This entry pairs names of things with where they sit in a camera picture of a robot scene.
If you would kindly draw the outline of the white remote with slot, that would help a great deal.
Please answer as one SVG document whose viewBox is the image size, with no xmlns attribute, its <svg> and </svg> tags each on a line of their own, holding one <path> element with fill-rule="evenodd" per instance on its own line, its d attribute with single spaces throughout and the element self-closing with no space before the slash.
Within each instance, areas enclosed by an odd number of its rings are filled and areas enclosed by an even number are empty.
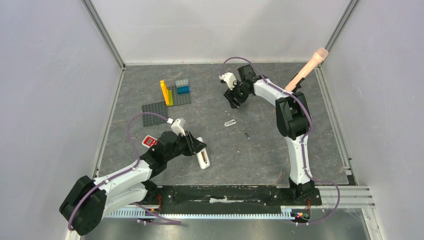
<svg viewBox="0 0 424 240">
<path fill-rule="evenodd" d="M 199 167 L 202 170 L 205 170 L 211 165 L 211 162 L 210 162 L 210 159 L 209 159 L 209 156 L 208 156 L 208 153 L 207 153 L 207 149 L 206 149 L 207 146 L 204 143 L 202 137 L 198 137 L 198 138 L 196 138 L 196 140 L 200 141 L 200 146 L 201 146 L 201 150 L 199 150 L 196 153 L 196 158 L 197 158 Z"/>
</svg>

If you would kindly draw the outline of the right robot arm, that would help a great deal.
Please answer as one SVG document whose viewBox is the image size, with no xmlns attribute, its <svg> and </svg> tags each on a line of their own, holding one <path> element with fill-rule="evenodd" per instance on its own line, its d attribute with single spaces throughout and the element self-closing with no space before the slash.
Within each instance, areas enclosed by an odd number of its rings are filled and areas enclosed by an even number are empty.
<svg viewBox="0 0 424 240">
<path fill-rule="evenodd" d="M 239 67 L 238 73 L 239 79 L 231 72 L 219 76 L 220 82 L 227 86 L 224 97 L 233 109 L 239 108 L 250 95 L 259 96 L 275 107 L 276 126 L 289 152 L 288 196 L 293 203 L 302 204 L 315 190 L 307 147 L 311 116 L 305 95 L 282 89 L 267 77 L 257 75 L 249 64 Z"/>
</svg>

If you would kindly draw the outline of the dark battery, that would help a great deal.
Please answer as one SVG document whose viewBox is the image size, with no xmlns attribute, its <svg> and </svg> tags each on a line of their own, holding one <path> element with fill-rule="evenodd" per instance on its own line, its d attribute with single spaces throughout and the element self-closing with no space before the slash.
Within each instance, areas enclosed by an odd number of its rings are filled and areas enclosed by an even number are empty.
<svg viewBox="0 0 424 240">
<path fill-rule="evenodd" d="M 245 134 L 245 136 L 246 136 L 246 138 L 247 138 L 248 140 L 250 140 L 250 139 L 251 139 L 251 137 L 249 136 L 249 134 L 248 134 L 247 132 L 244 132 L 244 134 Z"/>
</svg>

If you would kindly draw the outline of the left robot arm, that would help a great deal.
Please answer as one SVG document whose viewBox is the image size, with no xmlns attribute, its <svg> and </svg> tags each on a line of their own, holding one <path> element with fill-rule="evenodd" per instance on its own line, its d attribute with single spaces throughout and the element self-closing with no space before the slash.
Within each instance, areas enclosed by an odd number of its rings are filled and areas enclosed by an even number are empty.
<svg viewBox="0 0 424 240">
<path fill-rule="evenodd" d="M 194 156 L 206 147 L 189 131 L 165 131 L 130 165 L 103 177 L 80 177 L 59 207 L 68 230 L 84 236 L 111 212 L 141 201 L 152 204 L 157 198 L 157 186 L 151 179 L 163 172 L 170 160 L 180 155 Z"/>
</svg>

